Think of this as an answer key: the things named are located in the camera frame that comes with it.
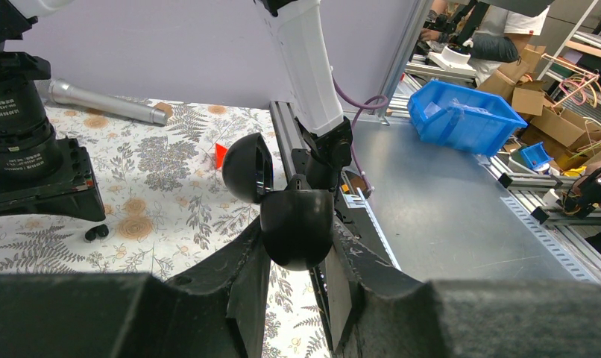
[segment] leaf pattern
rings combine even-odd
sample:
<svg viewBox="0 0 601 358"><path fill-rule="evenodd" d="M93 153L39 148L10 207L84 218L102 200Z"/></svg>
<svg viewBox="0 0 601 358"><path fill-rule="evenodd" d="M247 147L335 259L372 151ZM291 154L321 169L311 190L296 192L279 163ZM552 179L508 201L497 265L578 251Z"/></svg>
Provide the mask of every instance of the leaf pattern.
<svg viewBox="0 0 601 358"><path fill-rule="evenodd" d="M258 205L237 201L227 191L215 168L216 143L229 147L247 134L263 133L274 158L275 185L285 187L267 110L128 99L170 107L173 116L161 128L82 107L46 108L57 138L74 137L87 148L110 234L85 242L85 232L97 223L49 215L1 217L0 274L150 272L166 280L206 259L259 215ZM146 236L134 235L140 232ZM263 357L328 353L317 338L320 316L307 287L307 272L272 265Z"/></svg>

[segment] metal table surface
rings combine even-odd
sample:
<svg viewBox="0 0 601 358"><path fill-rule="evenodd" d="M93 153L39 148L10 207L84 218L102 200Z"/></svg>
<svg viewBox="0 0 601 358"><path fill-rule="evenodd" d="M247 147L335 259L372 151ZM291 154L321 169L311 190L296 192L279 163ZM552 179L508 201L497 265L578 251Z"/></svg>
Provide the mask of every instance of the metal table surface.
<svg viewBox="0 0 601 358"><path fill-rule="evenodd" d="M573 279L504 204L509 193L473 155L424 143L403 120L361 119L354 136L376 187L369 202L405 273L418 280Z"/></svg>

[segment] blue plastic bin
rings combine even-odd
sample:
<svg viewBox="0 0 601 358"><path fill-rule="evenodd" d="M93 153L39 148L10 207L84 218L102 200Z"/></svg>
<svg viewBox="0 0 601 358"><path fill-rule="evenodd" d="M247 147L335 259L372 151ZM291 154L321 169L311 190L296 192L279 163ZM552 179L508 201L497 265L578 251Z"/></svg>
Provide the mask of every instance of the blue plastic bin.
<svg viewBox="0 0 601 358"><path fill-rule="evenodd" d="M499 95L430 81L410 97L408 111L424 142L494 156L526 122Z"/></svg>
<svg viewBox="0 0 601 358"><path fill-rule="evenodd" d="M520 156L524 160L526 166L533 170L553 160L544 150L543 142L531 145L524 149L520 149Z"/></svg>

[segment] red triangular object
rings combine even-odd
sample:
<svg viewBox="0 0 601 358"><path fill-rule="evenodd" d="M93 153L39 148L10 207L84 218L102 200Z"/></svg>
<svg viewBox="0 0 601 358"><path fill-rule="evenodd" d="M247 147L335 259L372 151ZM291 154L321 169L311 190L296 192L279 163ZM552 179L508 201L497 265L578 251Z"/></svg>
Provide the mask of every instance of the red triangular object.
<svg viewBox="0 0 601 358"><path fill-rule="evenodd" d="M221 165L224 164L224 157L226 157L227 152L228 148L215 143L215 158L217 159L217 162L215 163L215 169L221 168Z"/></svg>

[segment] silver cylinder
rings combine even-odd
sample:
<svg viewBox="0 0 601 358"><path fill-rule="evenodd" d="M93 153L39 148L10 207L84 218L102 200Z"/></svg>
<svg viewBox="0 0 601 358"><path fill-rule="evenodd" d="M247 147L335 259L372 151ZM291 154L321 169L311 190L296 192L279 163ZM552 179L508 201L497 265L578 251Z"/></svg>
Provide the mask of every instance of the silver cylinder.
<svg viewBox="0 0 601 358"><path fill-rule="evenodd" d="M48 94L50 99L58 104L77 104L137 119L142 122L166 125L167 120L169 119L167 113L158 108L92 92L87 89L73 86L62 79L52 80L50 82Z"/></svg>

